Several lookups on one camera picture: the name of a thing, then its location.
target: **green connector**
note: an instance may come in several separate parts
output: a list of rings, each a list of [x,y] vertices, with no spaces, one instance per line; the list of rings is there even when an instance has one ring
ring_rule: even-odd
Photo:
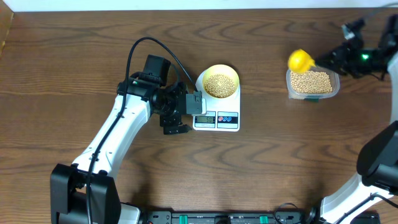
[[[268,216],[260,216],[260,224],[268,224]]]
[[[188,224],[188,215],[180,215],[180,224]]]

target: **white scale platform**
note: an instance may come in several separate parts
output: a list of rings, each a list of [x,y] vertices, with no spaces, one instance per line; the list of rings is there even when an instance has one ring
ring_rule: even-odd
[[[210,96],[202,85],[202,72],[196,82],[197,89],[206,99],[206,114],[193,117],[193,128],[198,131],[239,131],[241,127],[241,85],[227,98]]]

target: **digital kitchen scale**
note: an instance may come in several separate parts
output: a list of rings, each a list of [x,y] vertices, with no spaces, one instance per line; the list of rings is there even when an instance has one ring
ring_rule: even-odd
[[[203,77],[206,71],[216,73],[233,72],[238,79],[236,91],[226,98],[215,98],[209,95],[203,87]],[[196,87],[206,99],[206,114],[193,117],[193,128],[198,131],[239,131],[241,126],[241,86],[238,74],[227,65],[214,65],[202,72],[196,82]]]

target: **scale display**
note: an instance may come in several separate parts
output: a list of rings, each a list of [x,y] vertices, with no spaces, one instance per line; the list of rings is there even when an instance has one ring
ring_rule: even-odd
[[[197,119],[198,123],[214,123],[214,117],[210,116],[199,116]]]

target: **green led light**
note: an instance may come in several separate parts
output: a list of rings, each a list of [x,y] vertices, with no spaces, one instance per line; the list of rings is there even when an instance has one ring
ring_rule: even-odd
[[[368,58],[369,58],[369,55],[362,54],[362,59],[363,59],[363,60],[367,60]]]

